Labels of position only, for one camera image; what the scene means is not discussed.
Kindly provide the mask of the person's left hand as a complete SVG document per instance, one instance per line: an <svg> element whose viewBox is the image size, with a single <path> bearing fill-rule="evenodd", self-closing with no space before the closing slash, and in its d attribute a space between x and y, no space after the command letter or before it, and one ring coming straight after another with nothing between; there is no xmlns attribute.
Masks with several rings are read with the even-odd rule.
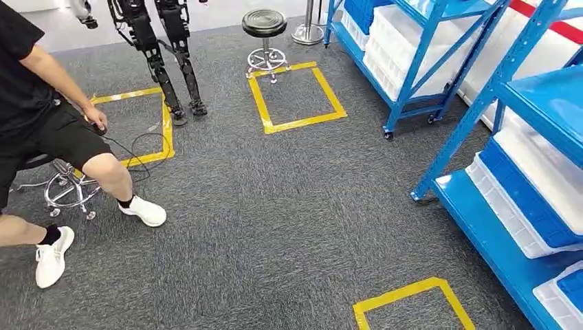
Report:
<svg viewBox="0 0 583 330"><path fill-rule="evenodd" d="M86 121L88 121L99 134L105 134L107 132L107 117L99 109L93 105L88 107L83 107L82 112Z"/></svg>

